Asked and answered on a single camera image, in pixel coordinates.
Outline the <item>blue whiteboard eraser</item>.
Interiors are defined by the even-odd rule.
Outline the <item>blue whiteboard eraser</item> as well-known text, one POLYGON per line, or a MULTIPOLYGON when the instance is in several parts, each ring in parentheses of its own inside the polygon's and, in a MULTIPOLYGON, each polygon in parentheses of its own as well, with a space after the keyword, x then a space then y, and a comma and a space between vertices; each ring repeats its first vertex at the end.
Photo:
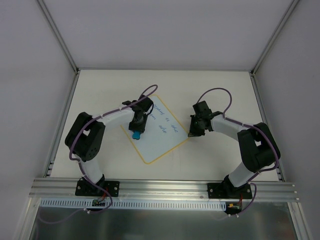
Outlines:
POLYGON ((134 131, 132 134, 134 140, 139 140, 141 138, 141 133, 139 131, 134 131))

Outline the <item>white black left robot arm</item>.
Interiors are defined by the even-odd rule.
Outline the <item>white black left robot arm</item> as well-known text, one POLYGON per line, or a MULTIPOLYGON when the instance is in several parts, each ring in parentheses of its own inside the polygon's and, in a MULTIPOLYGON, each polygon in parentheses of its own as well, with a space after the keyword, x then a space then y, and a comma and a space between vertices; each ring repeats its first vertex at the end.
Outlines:
POLYGON ((133 138, 138 140, 145 132, 148 115, 144 110, 128 108, 100 116, 92 116, 86 112, 77 116, 64 141, 69 148, 70 160, 78 162, 82 173, 76 185, 76 196, 117 197, 119 195, 120 183, 106 180, 96 159, 105 131, 128 124, 133 138))

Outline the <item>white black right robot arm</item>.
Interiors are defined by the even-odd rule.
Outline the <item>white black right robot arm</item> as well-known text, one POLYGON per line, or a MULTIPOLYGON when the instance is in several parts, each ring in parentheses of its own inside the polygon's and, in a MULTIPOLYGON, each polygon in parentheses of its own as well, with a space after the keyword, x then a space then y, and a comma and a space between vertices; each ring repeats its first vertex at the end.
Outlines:
POLYGON ((279 164, 280 150, 265 123, 243 123, 219 111, 193 114, 190 118, 189 137, 204 136, 206 131, 217 132, 239 145, 241 163, 219 185, 208 189, 210 198, 239 198, 258 174, 272 171, 272 167, 267 167, 275 164, 276 168, 279 164))

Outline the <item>yellow framed whiteboard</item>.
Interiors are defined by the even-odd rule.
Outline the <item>yellow framed whiteboard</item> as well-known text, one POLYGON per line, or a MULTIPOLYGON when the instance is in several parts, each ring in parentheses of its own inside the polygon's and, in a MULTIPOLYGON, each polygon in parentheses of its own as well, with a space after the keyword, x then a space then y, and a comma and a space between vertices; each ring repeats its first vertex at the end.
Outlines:
POLYGON ((187 130, 162 99, 156 94, 153 94, 150 99, 154 103, 154 108, 147 118, 145 132, 140 135, 140 139, 133 138, 134 133, 129 130, 128 124, 121 126, 146 165, 154 163, 188 140, 187 130))

